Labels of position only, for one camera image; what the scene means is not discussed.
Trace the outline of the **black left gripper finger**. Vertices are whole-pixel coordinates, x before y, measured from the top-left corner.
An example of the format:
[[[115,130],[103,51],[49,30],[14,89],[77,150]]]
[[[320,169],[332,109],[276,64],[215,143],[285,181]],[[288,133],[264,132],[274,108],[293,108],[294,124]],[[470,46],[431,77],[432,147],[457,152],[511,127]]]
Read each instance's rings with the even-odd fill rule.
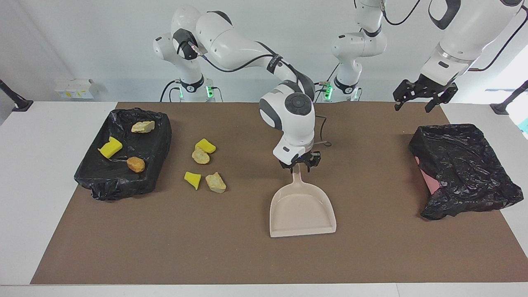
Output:
[[[432,109],[434,109],[436,106],[449,103],[451,98],[451,93],[443,93],[441,96],[434,94],[433,98],[425,106],[426,113],[430,113],[430,111],[432,111]]]
[[[403,107],[403,104],[414,100],[417,98],[417,85],[416,83],[413,83],[409,80],[403,80],[394,90],[393,97],[394,97],[394,109],[395,111],[400,111],[401,107]]]

